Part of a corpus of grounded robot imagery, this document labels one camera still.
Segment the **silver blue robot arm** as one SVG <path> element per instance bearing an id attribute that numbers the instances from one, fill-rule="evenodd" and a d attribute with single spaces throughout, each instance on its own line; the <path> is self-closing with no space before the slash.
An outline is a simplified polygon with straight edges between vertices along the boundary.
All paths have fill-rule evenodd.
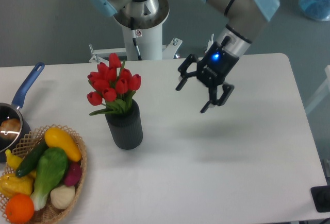
<path id="1" fill-rule="evenodd" d="M 122 27 L 128 60 L 161 60 L 162 25 L 169 15 L 167 0 L 89 0 L 102 15 L 114 17 Z M 234 86 L 225 78 L 279 8 L 279 0 L 202 0 L 228 18 L 226 27 L 203 59 L 189 55 L 180 65 L 181 90 L 188 78 L 197 78 L 209 89 L 211 106 L 222 106 Z"/>

